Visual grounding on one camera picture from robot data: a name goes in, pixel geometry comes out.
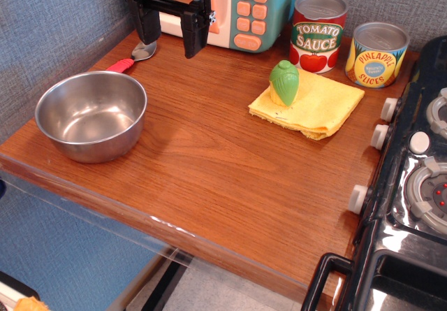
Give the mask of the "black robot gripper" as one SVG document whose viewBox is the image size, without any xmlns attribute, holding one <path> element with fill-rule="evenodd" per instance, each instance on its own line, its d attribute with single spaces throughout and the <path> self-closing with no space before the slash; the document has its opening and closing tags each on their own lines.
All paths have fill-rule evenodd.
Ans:
<svg viewBox="0 0 447 311">
<path fill-rule="evenodd" d="M 184 53 L 196 56 L 206 45 L 212 22 L 211 0 L 126 0 L 140 40 L 149 45 L 161 35 L 159 12 L 181 17 Z"/>
</svg>

